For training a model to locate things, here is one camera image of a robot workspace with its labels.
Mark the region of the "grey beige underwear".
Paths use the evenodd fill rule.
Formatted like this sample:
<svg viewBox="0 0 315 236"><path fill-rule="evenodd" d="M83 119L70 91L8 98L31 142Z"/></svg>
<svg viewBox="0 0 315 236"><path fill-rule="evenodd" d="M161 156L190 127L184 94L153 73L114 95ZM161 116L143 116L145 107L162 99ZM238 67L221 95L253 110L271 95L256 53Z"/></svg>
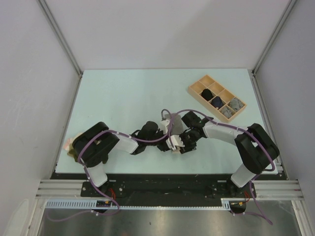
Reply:
<svg viewBox="0 0 315 236"><path fill-rule="evenodd" d="M189 130L184 130L183 122L180 115L172 114L170 125L168 126L168 132L165 133L166 137L169 138L172 135L181 135ZM180 153L180 149L172 151L173 153Z"/></svg>

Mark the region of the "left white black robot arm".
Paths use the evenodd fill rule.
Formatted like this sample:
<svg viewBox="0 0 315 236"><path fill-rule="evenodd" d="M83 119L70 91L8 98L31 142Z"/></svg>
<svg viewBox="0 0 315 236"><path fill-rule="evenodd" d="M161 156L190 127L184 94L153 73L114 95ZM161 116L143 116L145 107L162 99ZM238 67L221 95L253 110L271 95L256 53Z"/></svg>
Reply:
<svg viewBox="0 0 315 236"><path fill-rule="evenodd" d="M110 132L104 122L98 122L71 141L68 155L83 165L88 179L93 183L91 190L97 196L102 197L109 190L104 164L107 163L111 150L117 149L131 155L138 155L147 146L154 146L160 151L168 151L170 145L166 140L165 133L153 121L146 122L141 129L130 135Z"/></svg>

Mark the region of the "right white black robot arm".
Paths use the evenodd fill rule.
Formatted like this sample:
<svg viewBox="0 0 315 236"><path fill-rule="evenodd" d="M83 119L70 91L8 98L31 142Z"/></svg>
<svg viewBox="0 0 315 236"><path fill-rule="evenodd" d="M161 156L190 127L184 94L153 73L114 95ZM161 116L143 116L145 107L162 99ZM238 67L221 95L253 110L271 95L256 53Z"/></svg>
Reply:
<svg viewBox="0 0 315 236"><path fill-rule="evenodd" d="M246 128L236 127L227 123L220 123L213 118L201 119L193 111L182 117L182 122L188 128L179 135L183 147L180 153L184 154L195 150L197 141L201 138L217 139L235 145L243 164L232 174L227 192L232 197L239 197L245 191L245 185L261 174L280 155L280 151L264 128L257 123Z"/></svg>

